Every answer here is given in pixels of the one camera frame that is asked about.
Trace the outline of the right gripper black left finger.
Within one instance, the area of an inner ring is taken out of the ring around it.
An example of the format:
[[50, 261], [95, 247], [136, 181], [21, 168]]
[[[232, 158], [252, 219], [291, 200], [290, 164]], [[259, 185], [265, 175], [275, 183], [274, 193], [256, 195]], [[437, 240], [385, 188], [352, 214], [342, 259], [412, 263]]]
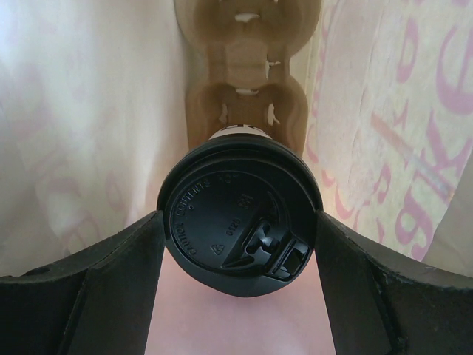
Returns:
[[162, 212], [19, 277], [1, 278], [2, 354], [144, 354]]

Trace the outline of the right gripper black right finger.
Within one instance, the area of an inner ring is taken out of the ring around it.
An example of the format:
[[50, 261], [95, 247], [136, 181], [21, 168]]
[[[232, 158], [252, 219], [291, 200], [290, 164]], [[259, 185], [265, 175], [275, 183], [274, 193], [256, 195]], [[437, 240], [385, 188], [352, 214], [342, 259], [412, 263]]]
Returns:
[[316, 261], [337, 354], [471, 354], [472, 279], [413, 260], [324, 212]]

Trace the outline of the brown paper bag pink handles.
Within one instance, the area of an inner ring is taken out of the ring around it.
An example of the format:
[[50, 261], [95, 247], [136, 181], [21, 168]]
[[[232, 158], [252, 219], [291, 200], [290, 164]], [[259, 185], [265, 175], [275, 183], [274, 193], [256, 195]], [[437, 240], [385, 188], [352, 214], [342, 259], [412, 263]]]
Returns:
[[[80, 251], [156, 206], [188, 151], [198, 76], [172, 1], [1, 3], [1, 274]], [[291, 72], [328, 213], [472, 274], [472, 3], [326, 1]], [[166, 255], [148, 354], [333, 354], [311, 261], [287, 288], [221, 294]]]

